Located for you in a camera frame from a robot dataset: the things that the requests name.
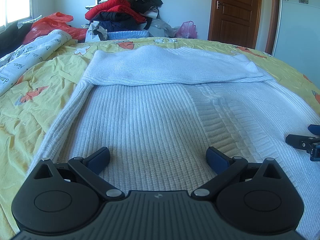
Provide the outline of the bright window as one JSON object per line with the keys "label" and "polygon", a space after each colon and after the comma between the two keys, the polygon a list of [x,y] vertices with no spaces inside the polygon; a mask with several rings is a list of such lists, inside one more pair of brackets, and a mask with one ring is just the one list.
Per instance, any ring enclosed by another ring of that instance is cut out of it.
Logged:
{"label": "bright window", "polygon": [[1,28],[31,18],[31,0],[1,0]]}

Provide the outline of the yellow carrot print bedsheet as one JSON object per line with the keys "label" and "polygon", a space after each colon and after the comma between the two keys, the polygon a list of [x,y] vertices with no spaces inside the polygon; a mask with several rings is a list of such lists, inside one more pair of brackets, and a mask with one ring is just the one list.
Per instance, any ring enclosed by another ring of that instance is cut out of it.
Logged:
{"label": "yellow carrot print bedsheet", "polygon": [[12,200],[23,184],[31,161],[50,126],[64,108],[97,50],[118,53],[142,46],[192,48],[244,55],[277,83],[303,99],[319,116],[319,89],[283,61],[261,51],[233,44],[171,38],[78,43],[68,41],[48,59],[27,70],[18,84],[1,96],[1,239],[18,232]]}

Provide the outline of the brown wooden door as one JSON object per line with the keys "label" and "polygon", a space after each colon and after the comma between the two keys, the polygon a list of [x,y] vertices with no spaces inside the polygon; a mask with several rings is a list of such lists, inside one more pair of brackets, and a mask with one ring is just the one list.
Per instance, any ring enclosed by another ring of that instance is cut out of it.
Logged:
{"label": "brown wooden door", "polygon": [[208,40],[254,48],[262,0],[212,0]]}

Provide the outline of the white text print blanket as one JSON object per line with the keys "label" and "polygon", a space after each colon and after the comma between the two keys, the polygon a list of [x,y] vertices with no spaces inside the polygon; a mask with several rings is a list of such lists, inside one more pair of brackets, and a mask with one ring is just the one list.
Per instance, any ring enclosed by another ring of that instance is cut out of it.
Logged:
{"label": "white text print blanket", "polygon": [[23,74],[34,65],[45,61],[61,46],[72,39],[63,30],[55,29],[48,35],[37,37],[26,45],[1,58],[1,95],[18,84]]}

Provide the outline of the white knitted sweater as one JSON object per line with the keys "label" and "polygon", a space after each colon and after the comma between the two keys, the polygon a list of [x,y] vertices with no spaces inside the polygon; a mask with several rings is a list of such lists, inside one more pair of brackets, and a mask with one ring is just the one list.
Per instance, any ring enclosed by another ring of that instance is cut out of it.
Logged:
{"label": "white knitted sweater", "polygon": [[105,180],[130,190],[192,191],[213,178],[205,153],[276,159],[302,197],[298,232],[319,236],[319,163],[285,142],[319,116],[244,55],[142,46],[97,50],[30,166],[101,147]]}

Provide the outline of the pink plastic bag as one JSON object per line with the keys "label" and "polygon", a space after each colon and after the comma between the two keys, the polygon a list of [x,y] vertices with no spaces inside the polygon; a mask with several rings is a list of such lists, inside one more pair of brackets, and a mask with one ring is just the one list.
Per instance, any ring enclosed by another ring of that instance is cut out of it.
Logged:
{"label": "pink plastic bag", "polygon": [[193,21],[183,22],[175,34],[176,38],[197,38],[196,25]]}

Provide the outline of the light blue storage basket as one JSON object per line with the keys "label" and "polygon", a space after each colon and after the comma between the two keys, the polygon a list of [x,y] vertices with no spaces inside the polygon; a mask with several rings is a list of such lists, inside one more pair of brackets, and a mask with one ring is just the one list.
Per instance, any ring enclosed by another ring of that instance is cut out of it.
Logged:
{"label": "light blue storage basket", "polygon": [[107,33],[108,40],[123,40],[130,38],[145,38],[149,37],[150,33],[147,30],[133,30],[133,31],[114,31]]}

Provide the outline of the black clothing near window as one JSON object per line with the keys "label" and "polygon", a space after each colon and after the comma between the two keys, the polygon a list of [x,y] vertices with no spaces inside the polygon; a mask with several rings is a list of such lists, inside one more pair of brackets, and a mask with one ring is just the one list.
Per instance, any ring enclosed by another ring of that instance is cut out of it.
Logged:
{"label": "black clothing near window", "polygon": [[32,23],[27,23],[18,27],[17,21],[9,25],[0,35],[0,57],[16,50],[31,30],[31,26]]}

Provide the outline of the dark navy clothes in pile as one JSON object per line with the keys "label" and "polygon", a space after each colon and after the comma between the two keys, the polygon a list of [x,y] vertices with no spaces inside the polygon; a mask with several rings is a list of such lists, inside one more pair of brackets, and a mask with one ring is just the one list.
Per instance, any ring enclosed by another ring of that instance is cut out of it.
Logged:
{"label": "dark navy clothes in pile", "polygon": [[91,19],[91,22],[93,21],[99,22],[99,25],[108,32],[139,30],[141,25],[131,15],[124,12],[102,11]]}

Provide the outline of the orange plastic bag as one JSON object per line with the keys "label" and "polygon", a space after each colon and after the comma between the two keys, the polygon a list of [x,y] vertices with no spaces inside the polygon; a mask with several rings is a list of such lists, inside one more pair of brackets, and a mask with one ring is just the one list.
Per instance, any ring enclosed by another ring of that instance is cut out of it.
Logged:
{"label": "orange plastic bag", "polygon": [[73,16],[61,12],[55,12],[49,16],[43,17],[32,24],[31,29],[25,36],[22,44],[28,44],[40,36],[48,35],[55,29],[68,33],[71,35],[72,39],[83,40],[86,37],[87,29],[75,28],[68,25],[68,23],[73,20]]}

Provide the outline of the white wardrobe with flower stickers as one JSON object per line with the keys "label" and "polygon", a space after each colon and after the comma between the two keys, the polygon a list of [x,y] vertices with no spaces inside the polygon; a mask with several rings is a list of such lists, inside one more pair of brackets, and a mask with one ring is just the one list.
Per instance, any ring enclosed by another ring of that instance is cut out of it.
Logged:
{"label": "white wardrobe with flower stickers", "polygon": [[319,0],[280,0],[274,57],[319,87]]}

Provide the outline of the grey crumpled bag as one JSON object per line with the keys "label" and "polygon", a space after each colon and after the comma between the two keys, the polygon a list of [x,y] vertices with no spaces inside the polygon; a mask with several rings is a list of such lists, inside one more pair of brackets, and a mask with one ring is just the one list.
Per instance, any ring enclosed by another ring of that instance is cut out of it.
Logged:
{"label": "grey crumpled bag", "polygon": [[171,25],[167,24],[160,19],[153,19],[151,21],[150,27],[148,32],[153,37],[175,37],[179,27],[172,27]]}

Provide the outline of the red garment on pile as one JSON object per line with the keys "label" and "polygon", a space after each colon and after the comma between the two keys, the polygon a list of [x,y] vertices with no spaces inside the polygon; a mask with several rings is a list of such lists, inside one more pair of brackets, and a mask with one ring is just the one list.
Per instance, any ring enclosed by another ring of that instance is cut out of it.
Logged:
{"label": "red garment on pile", "polygon": [[146,18],[131,9],[127,0],[107,0],[106,2],[95,5],[85,13],[85,19],[92,20],[100,12],[119,12],[126,13],[133,17],[137,23],[146,22]]}

